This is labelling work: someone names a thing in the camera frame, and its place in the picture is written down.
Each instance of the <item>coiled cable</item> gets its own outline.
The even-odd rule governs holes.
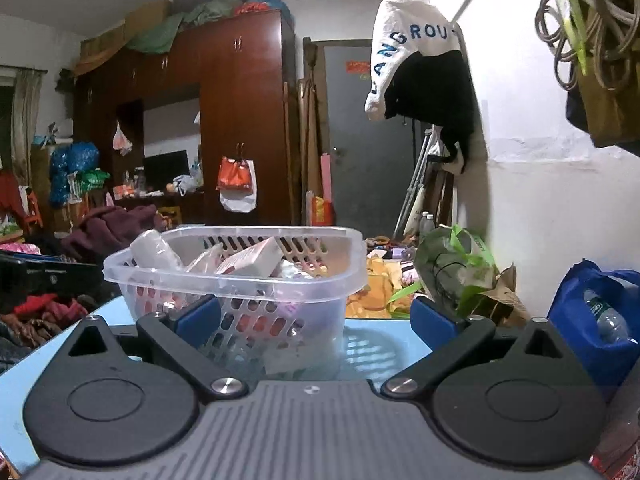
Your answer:
[[[554,74],[565,90],[573,89],[577,84],[576,70],[572,71],[569,81],[562,80],[559,64],[574,62],[577,54],[573,47],[565,51],[568,43],[562,27],[562,17],[557,9],[549,5],[551,0],[540,0],[536,11],[536,33],[554,54]],[[586,23],[586,47],[593,55],[594,75],[600,86],[615,92],[626,88],[631,78],[634,64],[632,47],[638,38],[640,25],[640,0],[628,0],[633,12],[622,9],[616,0],[582,0],[596,12],[592,12]],[[545,15],[549,14],[558,22],[558,30],[549,33]],[[622,75],[618,73],[622,64]]]

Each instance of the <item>white wall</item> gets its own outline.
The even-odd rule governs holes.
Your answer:
[[[565,118],[566,93],[534,31],[540,0],[473,0],[459,23],[486,153],[458,179],[459,220],[481,232],[518,295],[548,311],[571,265],[640,270],[640,158],[596,149]]]
[[[312,41],[370,40],[382,0],[283,0],[293,15],[296,69],[303,76],[302,38]]]
[[[56,92],[61,68],[71,68],[80,55],[82,36],[0,14],[0,64],[48,70],[42,81],[36,135],[65,119],[65,95]]]
[[[198,111],[199,99],[145,110],[145,156],[187,150],[189,165],[193,164],[200,144],[200,127],[193,124]]]

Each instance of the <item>blue gripper pad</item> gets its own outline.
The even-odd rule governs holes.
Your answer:
[[[409,311],[411,328],[425,344],[436,351],[455,338],[465,327],[465,321],[455,314],[445,315],[429,298],[418,296]]]
[[[172,330],[194,348],[207,342],[220,326],[222,311],[215,296],[205,296],[181,310]]]

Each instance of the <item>clear plastic basket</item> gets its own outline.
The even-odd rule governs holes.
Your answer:
[[[222,322],[204,351],[230,370],[278,375],[313,367],[339,351],[346,298],[367,283],[366,245],[339,227],[182,227],[162,234],[187,264],[222,243],[224,256],[275,237],[287,260],[314,280],[207,276],[137,267],[129,249],[104,261],[134,319],[214,294]]]

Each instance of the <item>red paper sign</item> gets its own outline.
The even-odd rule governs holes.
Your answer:
[[[347,74],[368,74],[371,72],[369,61],[347,61]]]

